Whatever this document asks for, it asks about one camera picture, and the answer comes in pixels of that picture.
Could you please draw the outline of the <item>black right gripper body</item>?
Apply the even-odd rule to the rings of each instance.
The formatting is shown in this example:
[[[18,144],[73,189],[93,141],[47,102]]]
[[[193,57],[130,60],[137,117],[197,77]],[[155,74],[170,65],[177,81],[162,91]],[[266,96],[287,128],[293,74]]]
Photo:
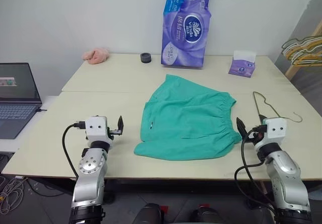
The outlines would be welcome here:
[[[245,143],[257,144],[260,141],[262,141],[263,138],[264,138],[264,133],[263,132],[250,131],[250,132],[246,133],[244,142]]]

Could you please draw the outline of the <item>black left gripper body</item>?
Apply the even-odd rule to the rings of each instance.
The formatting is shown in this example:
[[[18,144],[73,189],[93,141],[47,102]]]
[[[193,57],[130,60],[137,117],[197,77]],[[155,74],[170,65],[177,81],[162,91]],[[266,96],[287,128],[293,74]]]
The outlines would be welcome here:
[[[108,127],[108,138],[111,140],[114,139],[115,135],[122,135],[122,133],[123,133],[123,127],[121,127],[120,129],[114,129],[114,130],[111,130]]]

